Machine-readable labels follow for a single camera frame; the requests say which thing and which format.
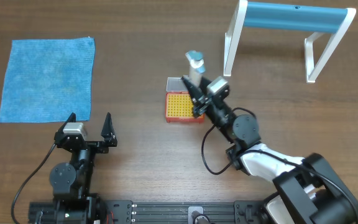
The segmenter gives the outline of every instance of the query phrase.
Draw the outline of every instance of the white and blue rack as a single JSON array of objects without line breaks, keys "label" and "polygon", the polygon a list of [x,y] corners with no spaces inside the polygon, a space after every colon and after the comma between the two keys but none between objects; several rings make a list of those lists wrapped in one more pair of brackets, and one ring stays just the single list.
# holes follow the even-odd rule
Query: white and blue rack
[{"label": "white and blue rack", "polygon": [[[353,8],[294,6],[239,0],[226,32],[223,75],[231,76],[243,27],[301,30],[313,32],[305,39],[305,66],[306,82],[314,83],[352,23],[355,14],[356,9]],[[313,42],[323,34],[331,34],[331,38],[314,65]]]}]

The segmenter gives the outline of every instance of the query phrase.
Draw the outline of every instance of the blue towel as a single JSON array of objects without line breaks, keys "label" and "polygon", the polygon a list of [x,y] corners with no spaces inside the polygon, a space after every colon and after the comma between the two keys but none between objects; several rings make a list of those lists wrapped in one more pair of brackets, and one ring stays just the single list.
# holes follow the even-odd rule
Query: blue towel
[{"label": "blue towel", "polygon": [[13,40],[0,110],[2,123],[78,121],[91,114],[94,40]]}]

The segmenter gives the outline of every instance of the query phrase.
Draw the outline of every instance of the white leg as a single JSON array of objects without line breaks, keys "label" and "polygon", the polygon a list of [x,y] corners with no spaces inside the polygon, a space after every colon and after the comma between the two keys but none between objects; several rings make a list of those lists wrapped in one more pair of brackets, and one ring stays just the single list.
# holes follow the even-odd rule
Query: white leg
[{"label": "white leg", "polygon": [[317,76],[320,74],[321,70],[326,65],[328,59],[333,54],[335,48],[338,46],[342,37],[346,33],[350,24],[353,21],[353,18],[356,14],[356,9],[348,8],[347,15],[343,20],[341,26],[338,31],[331,36],[328,41],[324,52],[321,54],[320,59],[318,60],[316,66],[314,66],[313,60],[313,41],[317,38],[321,37],[323,34],[319,32],[313,33],[310,37],[305,39],[305,66],[306,66],[306,82],[314,83],[316,81]]},{"label": "white leg", "polygon": [[230,77],[231,69],[236,56],[237,46],[239,45],[244,19],[246,18],[248,1],[239,0],[236,10],[230,22],[229,29],[225,33],[224,38],[224,65],[223,76]]}]

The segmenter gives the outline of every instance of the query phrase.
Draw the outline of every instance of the yellow grid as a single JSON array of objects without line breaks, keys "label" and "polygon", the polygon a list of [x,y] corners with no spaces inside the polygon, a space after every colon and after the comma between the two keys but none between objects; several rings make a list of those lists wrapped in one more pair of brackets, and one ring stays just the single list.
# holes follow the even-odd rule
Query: yellow grid
[{"label": "yellow grid", "polygon": [[169,93],[167,97],[168,118],[194,118],[193,103],[186,93]]}]

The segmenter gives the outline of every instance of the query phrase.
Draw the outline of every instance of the brown table surface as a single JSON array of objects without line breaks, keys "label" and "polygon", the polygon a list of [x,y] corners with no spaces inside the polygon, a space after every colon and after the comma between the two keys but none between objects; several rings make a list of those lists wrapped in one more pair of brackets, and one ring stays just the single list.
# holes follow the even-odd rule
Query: brown table surface
[{"label": "brown table surface", "polygon": [[[295,0],[271,0],[299,4]],[[201,140],[211,126],[166,123],[167,77],[188,73],[185,52],[204,53],[206,76],[223,73],[224,33],[236,0],[8,1],[0,0],[0,104],[12,40],[94,37],[90,138],[99,139],[112,114],[119,146],[97,156],[91,191],[136,202],[261,200],[272,184],[230,168],[214,176],[201,163]],[[358,1],[313,1],[354,7],[357,15],[315,84],[305,82],[307,32],[249,29],[232,69],[227,103],[259,117],[260,135],[291,156],[322,154],[358,198]],[[328,37],[315,44],[320,54]],[[12,199],[38,166],[62,123],[0,123],[0,223],[10,223]],[[227,163],[227,142],[213,131],[206,158],[214,170]],[[26,185],[16,217],[31,201],[52,199],[49,172],[70,160],[56,149]]]}]

